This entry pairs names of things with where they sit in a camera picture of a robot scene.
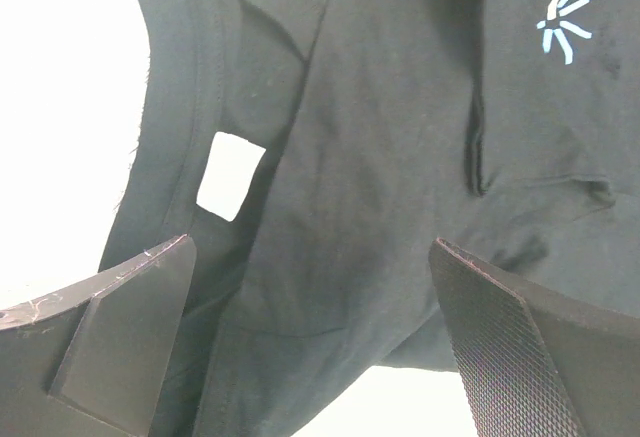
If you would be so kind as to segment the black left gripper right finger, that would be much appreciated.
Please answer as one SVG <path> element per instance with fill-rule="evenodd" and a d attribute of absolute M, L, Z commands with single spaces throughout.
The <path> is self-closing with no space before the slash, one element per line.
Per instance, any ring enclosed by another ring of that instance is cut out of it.
<path fill-rule="evenodd" d="M 636 436 L 639 321 L 436 239 L 429 266 L 480 436 Z"/>

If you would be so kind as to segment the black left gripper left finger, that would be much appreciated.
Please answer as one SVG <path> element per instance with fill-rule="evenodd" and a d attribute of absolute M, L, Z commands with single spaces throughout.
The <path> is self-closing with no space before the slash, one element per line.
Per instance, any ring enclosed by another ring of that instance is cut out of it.
<path fill-rule="evenodd" d="M 174 237 L 2 310 L 2 435 L 147 435 L 195 261 Z"/>

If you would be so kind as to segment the black t shirt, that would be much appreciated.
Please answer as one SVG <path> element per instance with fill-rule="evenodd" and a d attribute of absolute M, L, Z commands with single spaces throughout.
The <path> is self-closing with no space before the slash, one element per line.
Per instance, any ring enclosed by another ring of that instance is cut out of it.
<path fill-rule="evenodd" d="M 101 268 L 197 247 L 153 436 L 289 436 L 374 365 L 451 371 L 444 238 L 639 312 L 639 0 L 139 0 Z"/>

